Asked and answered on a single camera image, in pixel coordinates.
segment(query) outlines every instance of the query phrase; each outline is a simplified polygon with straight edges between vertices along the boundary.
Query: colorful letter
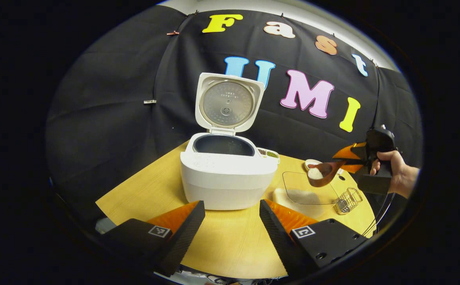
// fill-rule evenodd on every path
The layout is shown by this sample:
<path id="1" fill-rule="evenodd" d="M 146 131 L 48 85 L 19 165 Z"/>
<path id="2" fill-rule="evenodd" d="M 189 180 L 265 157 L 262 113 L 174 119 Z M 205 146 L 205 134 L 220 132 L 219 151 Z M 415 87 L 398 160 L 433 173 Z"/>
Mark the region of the colorful letter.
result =
<path id="1" fill-rule="evenodd" d="M 339 128 L 347 132 L 353 130 L 353 121 L 355 120 L 355 115 L 357 115 L 357 110 L 360 109 L 360 103 L 355 99 L 348 97 L 348 110 L 346 111 L 346 116 L 344 120 L 339 123 Z"/>
<path id="2" fill-rule="evenodd" d="M 326 36 L 317 36 L 315 45 L 319 50 L 324 51 L 327 54 L 337 54 L 337 49 L 335 49 L 337 44 L 334 42 L 334 40 L 330 40 Z"/>
<path id="3" fill-rule="evenodd" d="M 267 22 L 267 24 L 268 26 L 263 27 L 265 32 L 268 32 L 269 34 L 280 34 L 285 38 L 295 38 L 293 29 L 289 25 L 279 22 Z"/>
<path id="4" fill-rule="evenodd" d="M 290 85 L 286 97 L 279 103 L 286 108 L 297 108 L 295 96 L 298 94 L 301 110 L 305 110 L 311 102 L 315 101 L 309 108 L 309 113 L 322 119 L 326 118 L 328 98 L 330 92 L 334 90 L 334 85 L 320 80 L 312 89 L 309 89 L 308 79 L 304 73 L 298 70 L 288 70 L 286 74 L 290 76 Z"/>
<path id="5" fill-rule="evenodd" d="M 249 63 L 249 60 L 244 57 L 240 56 L 229 56 L 225 58 L 225 63 L 226 63 L 226 70 L 225 74 L 226 75 L 234 75 L 234 76 L 239 76 L 242 77 L 242 72 L 244 71 L 244 65 L 247 65 Z M 260 81 L 265 85 L 265 88 L 267 88 L 267 83 L 268 83 L 268 76 L 270 75 L 270 70 L 275 68 L 275 64 L 266 61 L 266 60 L 257 60 L 255 61 L 255 65 L 259 67 L 259 74 L 257 76 L 257 81 Z"/>
<path id="6" fill-rule="evenodd" d="M 364 70 L 365 62 L 362 60 L 362 58 L 359 55 L 352 54 L 353 58 L 357 61 L 357 68 L 360 73 L 362 73 L 363 76 L 367 76 L 367 72 Z"/>
<path id="7" fill-rule="evenodd" d="M 259 67 L 259 75 L 257 76 L 257 81 L 264 83 L 265 88 L 267 88 L 268 76 L 270 75 L 270 70 L 275 68 L 276 65 L 270 61 L 266 60 L 257 60 L 255 65 Z"/>
<path id="8" fill-rule="evenodd" d="M 210 16 L 210 18 L 211 18 L 211 22 L 209 23 L 209 26 L 203 29 L 201 32 L 225 31 L 225 28 L 223 28 L 223 24 L 225 25 L 225 27 L 230 27 L 234 24 L 235 20 L 243 19 L 242 15 L 239 15 L 239 14 L 212 15 Z"/>
<path id="9" fill-rule="evenodd" d="M 235 75 L 242 77 L 242 72 L 244 70 L 244 65 L 249 63 L 249 60 L 240 56 L 229 56 L 225 58 L 226 63 L 226 75 Z"/>

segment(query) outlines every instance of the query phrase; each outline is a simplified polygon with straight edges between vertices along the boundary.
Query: letter a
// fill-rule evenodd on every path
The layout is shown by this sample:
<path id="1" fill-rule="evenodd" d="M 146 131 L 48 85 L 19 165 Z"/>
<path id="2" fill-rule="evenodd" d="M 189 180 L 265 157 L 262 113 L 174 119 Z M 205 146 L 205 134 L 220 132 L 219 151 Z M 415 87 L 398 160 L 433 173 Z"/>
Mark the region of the letter a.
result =
<path id="1" fill-rule="evenodd" d="M 280 34 L 285 38 L 295 38 L 293 29 L 289 25 L 279 22 L 267 22 L 267 24 L 268 26 L 263 27 L 265 32 L 269 34 Z"/>

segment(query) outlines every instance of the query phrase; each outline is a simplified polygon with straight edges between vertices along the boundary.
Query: black fabric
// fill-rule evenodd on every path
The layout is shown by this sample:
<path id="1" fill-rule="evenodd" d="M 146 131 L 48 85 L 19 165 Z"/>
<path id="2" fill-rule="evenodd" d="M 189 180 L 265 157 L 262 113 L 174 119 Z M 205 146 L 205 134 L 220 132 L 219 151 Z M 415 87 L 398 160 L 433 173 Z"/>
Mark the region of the black fabric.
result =
<path id="1" fill-rule="evenodd" d="M 399 72 L 378 68 L 380 92 L 375 127 L 393 132 L 404 162 L 421 168 L 423 159 L 422 118 L 406 78 Z"/>
<path id="2" fill-rule="evenodd" d="M 202 33 L 211 15 L 240 14 L 223 32 Z M 268 21 L 290 25 L 295 38 L 268 34 L 263 27 Z M 186 141 L 196 132 L 205 131 L 194 116 L 198 78 L 201 72 L 224 74 L 228 56 L 249 59 L 242 76 L 257 79 L 255 60 L 275 63 L 270 71 L 268 86 L 253 126 L 238 133 L 257 146 L 270 148 L 283 155 L 299 159 L 315 158 L 328 161 L 339 149 L 365 140 L 377 103 L 377 75 L 370 59 L 342 40 L 304 23 L 279 15 L 245 10 L 205 11 L 189 15 L 165 51 L 154 83 L 154 97 L 158 101 L 152 111 L 154 133 L 159 153 L 165 153 Z M 337 42 L 337 55 L 329 55 L 315 46 L 317 36 Z M 362 76 L 352 53 L 367 62 L 368 76 Z M 286 71 L 294 69 L 306 74 L 310 88 L 320 80 L 330 82 L 327 117 L 317 118 L 308 110 L 286 108 L 279 104 L 288 90 L 290 77 Z M 346 115 L 348 97 L 359 101 L 353 131 L 339 128 Z"/>
<path id="3" fill-rule="evenodd" d="M 76 60 L 46 124 L 49 169 L 83 220 L 101 196 L 154 161 L 151 105 L 156 70 L 185 14 L 154 6 L 102 36 Z"/>
<path id="4" fill-rule="evenodd" d="M 201 32 L 217 14 L 241 14 L 243 19 L 224 32 Z M 268 21 L 290 25 L 295 38 L 264 32 Z M 180 34 L 166 35 L 174 30 Z M 317 36 L 335 40 L 337 55 L 319 50 Z M 360 74 L 352 54 L 366 62 L 368 76 Z M 221 10 L 186 16 L 155 6 L 89 47 L 61 82 L 51 105 L 46 134 L 49 168 L 61 196 L 83 220 L 103 215 L 95 202 L 105 193 L 195 133 L 206 131 L 194 115 L 199 75 L 224 74 L 228 56 L 249 59 L 242 76 L 254 80 L 256 60 L 276 65 L 253 126 L 237 133 L 256 146 L 299 159 L 329 161 L 341 148 L 364 141 L 376 114 L 376 124 L 386 124 L 395 134 L 405 160 L 421 161 L 418 107 L 411 92 L 405 93 L 409 88 L 398 72 L 376 69 L 342 40 L 279 15 Z M 310 88 L 320 80 L 334 85 L 326 118 L 279 103 L 287 94 L 288 70 L 305 73 Z M 361 105 L 352 132 L 339 127 L 348 97 Z M 143 104 L 147 99 L 157 103 Z"/>

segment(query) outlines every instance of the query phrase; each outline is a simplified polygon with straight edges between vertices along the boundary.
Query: wooden scoop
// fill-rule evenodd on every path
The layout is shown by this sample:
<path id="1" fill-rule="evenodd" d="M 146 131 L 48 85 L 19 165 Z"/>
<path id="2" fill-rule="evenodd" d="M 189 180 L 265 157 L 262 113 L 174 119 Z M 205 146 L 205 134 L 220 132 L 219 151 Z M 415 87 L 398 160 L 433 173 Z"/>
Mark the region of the wooden scoop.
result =
<path id="1" fill-rule="evenodd" d="M 322 179 L 311 179 L 308 176 L 309 184 L 315 187 L 323 187 L 329 184 L 334 179 L 337 170 L 346 163 L 346 160 L 340 160 L 337 162 L 324 162 L 321 164 L 314 165 L 311 168 L 317 168 L 323 175 Z"/>

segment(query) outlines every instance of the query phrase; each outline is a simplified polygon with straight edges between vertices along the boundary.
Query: green herbs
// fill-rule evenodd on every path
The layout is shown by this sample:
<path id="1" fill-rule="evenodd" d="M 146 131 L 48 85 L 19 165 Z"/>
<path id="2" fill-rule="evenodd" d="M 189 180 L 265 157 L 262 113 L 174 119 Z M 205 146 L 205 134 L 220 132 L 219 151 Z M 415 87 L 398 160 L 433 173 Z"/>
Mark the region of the green herbs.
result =
<path id="1" fill-rule="evenodd" d="M 272 152 L 267 152 L 267 155 L 271 156 L 271 157 L 278 158 L 278 156 L 275 153 L 272 153 Z"/>

